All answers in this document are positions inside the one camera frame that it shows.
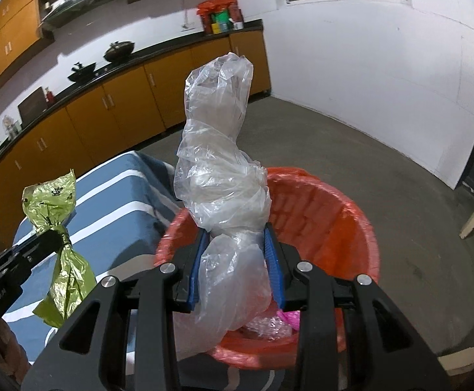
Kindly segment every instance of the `clear plastic wrap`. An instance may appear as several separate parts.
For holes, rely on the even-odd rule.
[[[174,314],[178,359],[211,349],[271,301],[261,249],[271,208],[267,171],[235,144],[252,74],[246,58],[229,53],[186,80],[174,189],[214,238],[201,258],[195,312]]]

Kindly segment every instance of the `gray floor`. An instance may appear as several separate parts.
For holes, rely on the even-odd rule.
[[[180,132],[146,147],[175,165]],[[352,198],[371,221],[380,285],[439,354],[474,345],[474,233],[459,239],[474,210],[468,191],[374,139],[295,104],[251,103],[237,140],[264,166],[297,166]]]

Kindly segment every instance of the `green bag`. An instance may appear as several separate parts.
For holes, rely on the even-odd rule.
[[[63,237],[49,292],[33,313],[50,326],[60,328],[95,287],[95,276],[89,263],[72,249],[68,230],[63,225],[76,206],[76,177],[65,176],[23,190],[23,211],[34,225],[37,235],[49,229]]]

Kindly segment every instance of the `trash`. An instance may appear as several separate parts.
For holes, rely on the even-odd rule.
[[[76,177],[65,176],[28,186],[22,196],[23,211],[34,225],[37,235],[54,229],[63,237],[52,282],[45,299],[33,313],[50,326],[60,328],[95,287],[95,276],[89,263],[72,249],[64,222],[76,206]]]
[[[246,58],[229,53],[186,80],[174,189],[214,238],[201,257],[199,304],[192,314],[174,313],[178,360],[211,349],[271,301],[262,253],[271,208],[267,171],[235,144],[252,74]]]

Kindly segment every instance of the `black countertop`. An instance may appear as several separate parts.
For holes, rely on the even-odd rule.
[[[129,69],[130,67],[134,67],[137,65],[141,65],[144,62],[158,57],[162,54],[166,54],[170,51],[179,50],[181,48],[187,47],[192,44],[199,44],[204,43],[206,41],[212,41],[214,39],[220,39],[227,37],[233,33],[238,32],[248,32],[248,31],[262,31],[262,19],[258,19],[251,22],[246,22],[244,24],[244,29],[236,30],[236,31],[229,31],[224,32],[221,34],[213,34],[213,35],[206,35],[204,32],[196,32],[194,34],[183,35],[179,38],[170,39],[168,41],[164,41],[162,43],[158,43],[152,45],[147,48],[143,48],[139,51],[136,51],[130,55],[130,57],[123,63],[114,64],[110,63],[106,66],[103,66],[101,69],[98,69],[94,72],[94,77],[90,79],[88,82],[85,83],[74,83],[71,86],[65,88],[65,90],[61,91],[59,94],[55,96],[56,103],[54,103],[51,107],[45,110],[42,114],[40,114],[35,120],[30,122],[28,125],[22,125],[22,131],[20,134],[9,141],[6,146],[4,146],[0,150],[0,159],[5,156],[11,149],[14,147],[14,144],[22,139],[24,135],[26,135],[33,127],[35,127],[39,122],[45,119],[47,116],[50,116],[53,112],[57,111],[58,109],[64,107],[66,104],[70,103],[70,101],[74,100],[76,97],[79,97],[83,94],[86,90],[93,88],[95,86],[100,85],[108,78],[111,78],[124,70]]]

